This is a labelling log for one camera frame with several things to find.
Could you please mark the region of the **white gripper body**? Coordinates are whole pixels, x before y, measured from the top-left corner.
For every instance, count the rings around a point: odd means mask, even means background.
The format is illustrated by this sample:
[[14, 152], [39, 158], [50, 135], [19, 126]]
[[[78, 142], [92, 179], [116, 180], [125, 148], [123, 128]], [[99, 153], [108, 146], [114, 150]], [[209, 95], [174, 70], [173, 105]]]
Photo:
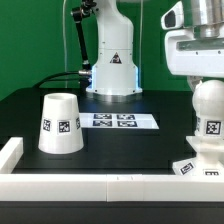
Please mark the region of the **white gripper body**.
[[191, 29], [169, 31], [165, 54], [173, 75], [224, 78], [224, 28], [217, 38], [195, 39]]

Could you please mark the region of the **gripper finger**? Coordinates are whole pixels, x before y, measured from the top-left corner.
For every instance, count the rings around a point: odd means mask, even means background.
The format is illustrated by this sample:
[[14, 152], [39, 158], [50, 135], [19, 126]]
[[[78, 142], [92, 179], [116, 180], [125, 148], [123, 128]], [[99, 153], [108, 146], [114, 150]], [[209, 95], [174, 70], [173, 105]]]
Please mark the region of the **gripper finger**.
[[187, 83], [192, 92], [196, 90], [196, 88], [202, 83], [203, 78], [201, 76], [188, 76]]

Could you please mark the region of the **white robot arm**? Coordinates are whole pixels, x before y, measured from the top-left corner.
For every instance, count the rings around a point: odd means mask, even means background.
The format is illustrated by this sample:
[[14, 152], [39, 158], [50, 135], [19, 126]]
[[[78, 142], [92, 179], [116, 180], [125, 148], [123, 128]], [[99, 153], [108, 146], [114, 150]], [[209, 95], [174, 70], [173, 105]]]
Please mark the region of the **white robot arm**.
[[[93, 98], [123, 102], [142, 93], [133, 62], [132, 22], [117, 0], [95, 0], [98, 60], [86, 91]], [[173, 75], [196, 89], [205, 77], [224, 78], [224, 0], [179, 0], [161, 17], [165, 55]]]

